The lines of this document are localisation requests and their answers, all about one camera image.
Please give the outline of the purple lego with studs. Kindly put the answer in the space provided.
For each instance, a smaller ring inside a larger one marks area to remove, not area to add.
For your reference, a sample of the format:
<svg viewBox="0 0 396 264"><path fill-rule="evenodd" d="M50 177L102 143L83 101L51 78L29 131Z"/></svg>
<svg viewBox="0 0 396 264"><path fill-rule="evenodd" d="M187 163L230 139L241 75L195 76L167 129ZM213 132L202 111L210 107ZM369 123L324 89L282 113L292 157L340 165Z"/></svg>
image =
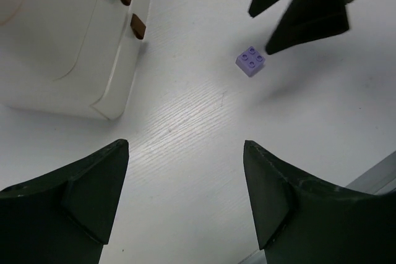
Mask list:
<svg viewBox="0 0 396 264"><path fill-rule="evenodd" d="M265 57L250 46L236 58L236 65L248 76L253 77L264 68Z"/></svg>

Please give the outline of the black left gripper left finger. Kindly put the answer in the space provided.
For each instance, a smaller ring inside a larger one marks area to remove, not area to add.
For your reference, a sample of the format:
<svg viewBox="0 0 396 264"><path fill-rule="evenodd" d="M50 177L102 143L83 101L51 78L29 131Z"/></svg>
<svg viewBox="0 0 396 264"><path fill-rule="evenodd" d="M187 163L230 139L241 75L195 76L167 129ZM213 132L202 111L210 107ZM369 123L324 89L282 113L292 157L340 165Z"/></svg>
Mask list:
<svg viewBox="0 0 396 264"><path fill-rule="evenodd" d="M1 263L98 263L129 161L119 139L1 191Z"/></svg>

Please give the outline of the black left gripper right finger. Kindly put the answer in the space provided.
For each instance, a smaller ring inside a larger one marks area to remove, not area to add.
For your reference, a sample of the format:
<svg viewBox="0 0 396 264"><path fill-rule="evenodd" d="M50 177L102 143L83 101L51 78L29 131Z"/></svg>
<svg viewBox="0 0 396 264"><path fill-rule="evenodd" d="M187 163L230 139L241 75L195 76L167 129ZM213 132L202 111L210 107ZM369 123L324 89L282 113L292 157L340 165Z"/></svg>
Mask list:
<svg viewBox="0 0 396 264"><path fill-rule="evenodd" d="M267 263L394 263L395 155L346 187L244 144L258 245Z"/></svg>

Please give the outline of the white three-drawer cabinet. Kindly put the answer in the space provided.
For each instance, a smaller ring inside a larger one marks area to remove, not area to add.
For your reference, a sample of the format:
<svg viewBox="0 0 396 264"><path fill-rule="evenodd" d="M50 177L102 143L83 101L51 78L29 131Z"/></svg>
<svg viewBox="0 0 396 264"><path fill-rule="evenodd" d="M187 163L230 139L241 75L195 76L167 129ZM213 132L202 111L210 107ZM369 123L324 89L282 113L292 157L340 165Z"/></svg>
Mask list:
<svg viewBox="0 0 396 264"><path fill-rule="evenodd" d="M1 103L113 120L125 110L150 0L1 0Z"/></svg>

